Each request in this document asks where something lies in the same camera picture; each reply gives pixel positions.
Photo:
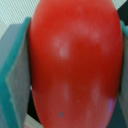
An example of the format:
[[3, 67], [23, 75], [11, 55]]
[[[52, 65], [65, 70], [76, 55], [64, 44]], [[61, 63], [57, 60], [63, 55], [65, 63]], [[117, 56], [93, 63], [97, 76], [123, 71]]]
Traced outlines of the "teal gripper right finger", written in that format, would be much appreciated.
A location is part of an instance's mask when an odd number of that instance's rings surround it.
[[121, 22], [123, 32], [123, 67], [121, 86], [119, 91], [119, 102], [128, 128], [128, 26]]

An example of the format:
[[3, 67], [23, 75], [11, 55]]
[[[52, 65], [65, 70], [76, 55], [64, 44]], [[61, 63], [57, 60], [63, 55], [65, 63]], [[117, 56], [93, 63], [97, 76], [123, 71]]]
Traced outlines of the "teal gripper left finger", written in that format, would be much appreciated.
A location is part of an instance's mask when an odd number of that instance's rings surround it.
[[30, 21], [10, 25], [0, 40], [0, 128], [24, 128], [30, 92]]

